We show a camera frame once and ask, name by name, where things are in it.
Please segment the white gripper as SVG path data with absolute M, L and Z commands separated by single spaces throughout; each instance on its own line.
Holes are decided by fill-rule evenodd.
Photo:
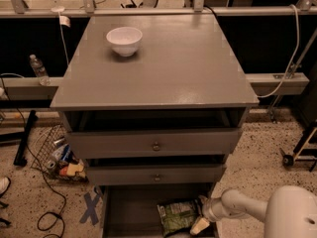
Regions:
M 199 195 L 198 198 L 202 204 L 202 214 L 204 217 L 199 216 L 195 220 L 190 229 L 191 235 L 199 234 L 210 225 L 210 222 L 220 221 L 226 217 L 226 209 L 220 197 L 207 198 L 205 195 Z

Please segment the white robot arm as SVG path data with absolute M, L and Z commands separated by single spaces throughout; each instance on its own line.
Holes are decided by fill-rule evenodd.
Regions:
M 282 186 L 268 201 L 247 197 L 236 189 L 226 189 L 217 198 L 200 196 L 200 200 L 201 214 L 191 235 L 223 218 L 252 216 L 264 224 L 264 238 L 317 238 L 317 196 L 299 186 Z

